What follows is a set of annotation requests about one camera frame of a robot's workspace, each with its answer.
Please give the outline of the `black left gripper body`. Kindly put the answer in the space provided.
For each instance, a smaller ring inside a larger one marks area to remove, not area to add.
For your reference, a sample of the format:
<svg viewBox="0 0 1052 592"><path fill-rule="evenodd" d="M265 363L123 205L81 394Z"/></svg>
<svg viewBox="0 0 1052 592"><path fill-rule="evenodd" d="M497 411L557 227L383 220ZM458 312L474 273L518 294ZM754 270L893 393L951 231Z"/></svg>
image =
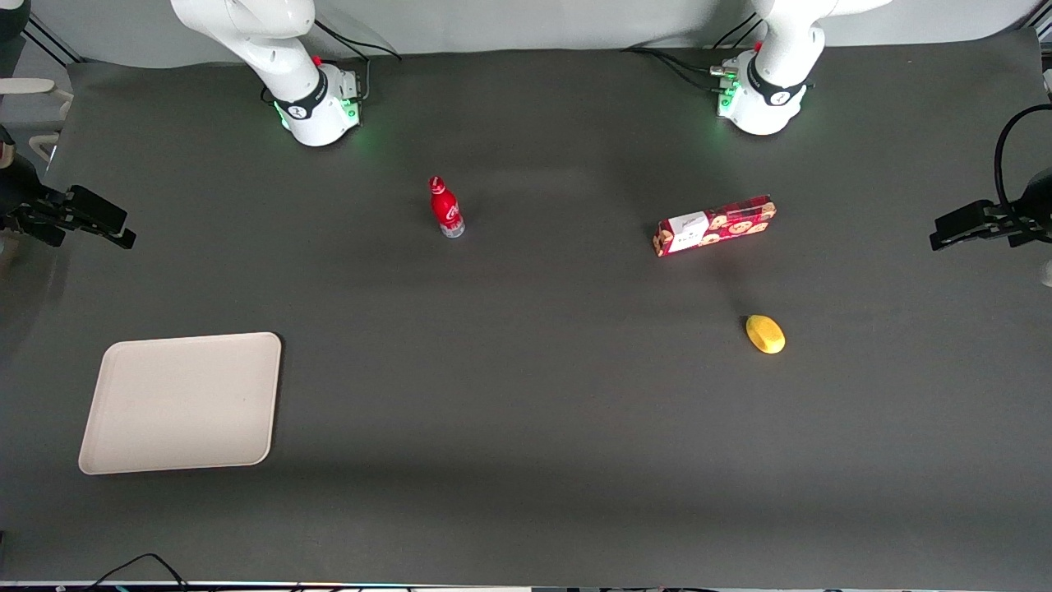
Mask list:
<svg viewBox="0 0 1052 592"><path fill-rule="evenodd" d="M996 176L996 192L1004 216L1011 220L1014 234L1009 234L1010 247L1021 247L1027 243L1051 243L1051 169L1034 175L1021 197L1009 201L1004 191L1004 181Z"/></svg>

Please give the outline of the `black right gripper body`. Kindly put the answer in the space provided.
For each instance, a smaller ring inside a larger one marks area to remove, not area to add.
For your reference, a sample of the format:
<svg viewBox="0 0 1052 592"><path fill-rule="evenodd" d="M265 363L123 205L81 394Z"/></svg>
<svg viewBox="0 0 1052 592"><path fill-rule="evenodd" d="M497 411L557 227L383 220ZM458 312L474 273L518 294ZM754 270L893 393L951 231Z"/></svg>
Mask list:
<svg viewBox="0 0 1052 592"><path fill-rule="evenodd" d="M41 183L29 159L4 147L1 157L2 228L60 247L67 236L68 192Z"/></svg>

